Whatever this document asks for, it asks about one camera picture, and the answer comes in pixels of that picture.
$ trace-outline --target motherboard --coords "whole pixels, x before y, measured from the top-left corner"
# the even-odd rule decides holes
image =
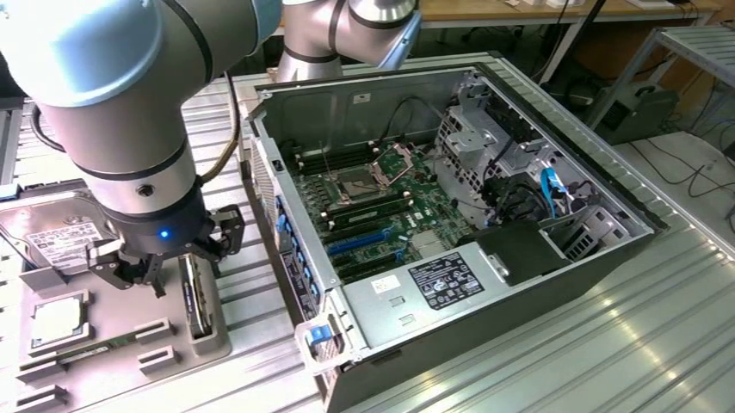
[[[321,173],[293,173],[326,255],[346,283],[441,253],[474,231],[436,181],[434,157],[400,143],[378,145],[370,153],[372,162],[334,169],[322,157]]]

